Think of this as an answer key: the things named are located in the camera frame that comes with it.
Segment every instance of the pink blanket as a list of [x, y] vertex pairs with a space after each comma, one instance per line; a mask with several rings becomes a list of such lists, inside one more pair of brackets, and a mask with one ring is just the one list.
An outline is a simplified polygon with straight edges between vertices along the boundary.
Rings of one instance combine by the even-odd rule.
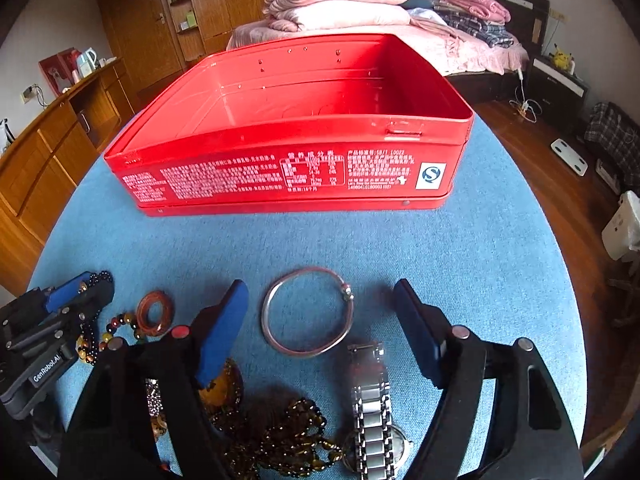
[[511, 20], [510, 12], [495, 0], [445, 0], [489, 22], [508, 22]]
[[477, 38], [461, 30], [439, 25], [431, 20], [416, 18], [412, 25], [368, 25], [363, 27], [331, 28], [329, 30], [306, 30], [304, 32], [282, 32], [268, 27], [266, 21], [247, 23], [236, 28], [231, 35], [227, 50], [265, 41], [320, 34], [395, 34], [414, 49], [442, 75], [462, 72], [495, 72], [524, 69], [529, 56], [524, 47], [516, 42], [509, 48], [489, 48]]

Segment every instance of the blue table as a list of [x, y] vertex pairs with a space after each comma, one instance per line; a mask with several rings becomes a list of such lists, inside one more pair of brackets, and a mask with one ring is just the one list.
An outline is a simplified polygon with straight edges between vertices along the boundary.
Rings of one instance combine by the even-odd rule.
[[[273, 280], [308, 265], [334, 269], [353, 285], [355, 321], [336, 348], [294, 360], [267, 345], [258, 313]], [[31, 286], [57, 285], [101, 269], [113, 273], [116, 293], [99, 317], [100, 328], [158, 288], [175, 300], [175, 324], [189, 324], [235, 278], [244, 280], [250, 306], [232, 357], [244, 377], [247, 405], [264, 410], [266, 397], [282, 402], [309, 396], [329, 420], [328, 436], [351, 421], [346, 345], [384, 342], [394, 421], [419, 444], [440, 392], [420, 375], [391, 309], [391, 287], [407, 278], [421, 300], [485, 340], [512, 344], [519, 336], [531, 338], [580, 441], [586, 366], [569, 276], [533, 193], [478, 117], [453, 194], [437, 210], [148, 218], [100, 159], [60, 217]], [[288, 346], [309, 348], [338, 329], [342, 309], [330, 278], [299, 278], [274, 300], [271, 327]], [[58, 382], [65, 424], [90, 371], [77, 362]], [[492, 385], [485, 383], [462, 472], [478, 464], [484, 446], [492, 403]], [[167, 436], [159, 448], [175, 466]], [[336, 466], [318, 474], [319, 480], [329, 478], [354, 477]]]

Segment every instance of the wall outlet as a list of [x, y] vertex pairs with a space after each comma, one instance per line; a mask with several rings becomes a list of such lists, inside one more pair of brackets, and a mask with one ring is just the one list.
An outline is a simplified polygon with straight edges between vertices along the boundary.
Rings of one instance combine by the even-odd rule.
[[31, 101], [32, 99], [35, 99], [35, 97], [36, 97], [36, 92], [35, 92], [34, 85], [27, 86], [27, 88], [25, 88], [24, 91], [20, 94], [20, 99], [22, 99], [23, 104], [27, 104], [27, 102]]
[[554, 20], [558, 20], [559, 22], [566, 23], [566, 16], [558, 10], [549, 9], [549, 17], [553, 18]]

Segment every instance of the plaid clothing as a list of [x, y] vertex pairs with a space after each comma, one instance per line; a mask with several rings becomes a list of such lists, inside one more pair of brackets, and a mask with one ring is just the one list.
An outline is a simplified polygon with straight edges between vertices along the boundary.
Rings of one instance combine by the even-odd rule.
[[622, 171], [624, 183], [640, 191], [640, 127], [619, 106], [596, 104], [584, 138], [609, 153]]
[[504, 25], [494, 25], [470, 14], [453, 10], [438, 10], [436, 12], [447, 22], [449, 27], [462, 30], [478, 40], [484, 41], [490, 47], [500, 46], [509, 48], [513, 45], [513, 36], [507, 32]]

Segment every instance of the red box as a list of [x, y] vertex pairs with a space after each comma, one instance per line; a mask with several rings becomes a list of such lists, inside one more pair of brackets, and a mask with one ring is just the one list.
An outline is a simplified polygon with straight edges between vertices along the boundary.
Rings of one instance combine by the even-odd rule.
[[207, 57], [104, 158], [153, 216], [435, 208], [473, 116], [395, 36], [295, 38]]

